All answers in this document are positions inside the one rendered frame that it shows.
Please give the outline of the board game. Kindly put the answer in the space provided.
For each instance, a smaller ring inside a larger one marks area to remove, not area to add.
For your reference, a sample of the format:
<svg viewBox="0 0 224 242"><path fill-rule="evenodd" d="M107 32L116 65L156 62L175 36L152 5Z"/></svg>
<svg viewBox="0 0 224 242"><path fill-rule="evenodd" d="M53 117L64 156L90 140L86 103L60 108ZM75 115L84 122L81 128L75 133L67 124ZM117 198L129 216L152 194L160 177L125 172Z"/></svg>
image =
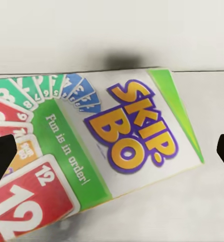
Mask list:
<svg viewBox="0 0 224 242"><path fill-rule="evenodd" d="M0 242L203 165L170 67L0 79Z"/></svg>

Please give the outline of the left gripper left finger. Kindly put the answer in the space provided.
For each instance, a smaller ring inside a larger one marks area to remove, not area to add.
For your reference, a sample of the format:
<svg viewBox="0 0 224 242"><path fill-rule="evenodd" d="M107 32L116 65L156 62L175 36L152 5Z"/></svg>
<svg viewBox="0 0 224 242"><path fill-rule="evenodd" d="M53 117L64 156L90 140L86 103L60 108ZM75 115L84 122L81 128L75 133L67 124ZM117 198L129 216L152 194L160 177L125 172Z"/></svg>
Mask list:
<svg viewBox="0 0 224 242"><path fill-rule="evenodd" d="M14 135L0 137L0 180L16 154L17 146Z"/></svg>

